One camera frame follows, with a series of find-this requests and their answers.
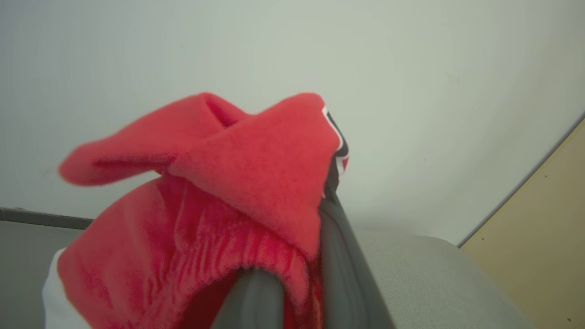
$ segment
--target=gray baseboard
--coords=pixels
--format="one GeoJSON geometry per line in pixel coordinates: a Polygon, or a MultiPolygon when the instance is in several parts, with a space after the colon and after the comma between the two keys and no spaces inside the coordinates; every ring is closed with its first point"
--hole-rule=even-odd
{"type": "Polygon", "coordinates": [[[0,220],[73,229],[86,229],[93,222],[87,218],[33,213],[11,208],[0,208],[0,220]]]}

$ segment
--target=red fabric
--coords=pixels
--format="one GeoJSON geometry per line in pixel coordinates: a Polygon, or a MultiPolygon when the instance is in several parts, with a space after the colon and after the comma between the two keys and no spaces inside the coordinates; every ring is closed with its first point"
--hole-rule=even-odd
{"type": "Polygon", "coordinates": [[[93,328],[208,328],[238,271],[275,273],[285,327],[321,327],[319,217],[340,143],[315,94],[249,115],[212,94],[172,103],[77,148],[80,185],[161,177],[108,207],[61,255],[67,297],[93,328]]]}

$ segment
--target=folded fabric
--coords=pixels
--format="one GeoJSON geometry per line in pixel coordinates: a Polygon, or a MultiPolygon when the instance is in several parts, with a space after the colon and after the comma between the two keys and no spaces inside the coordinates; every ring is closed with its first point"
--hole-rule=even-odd
{"type": "Polygon", "coordinates": [[[161,176],[57,252],[46,328],[209,328],[251,267],[282,281],[285,328],[320,328],[317,208],[342,146],[318,95],[249,115],[207,93],[80,146],[60,167],[70,183],[161,176]]]}

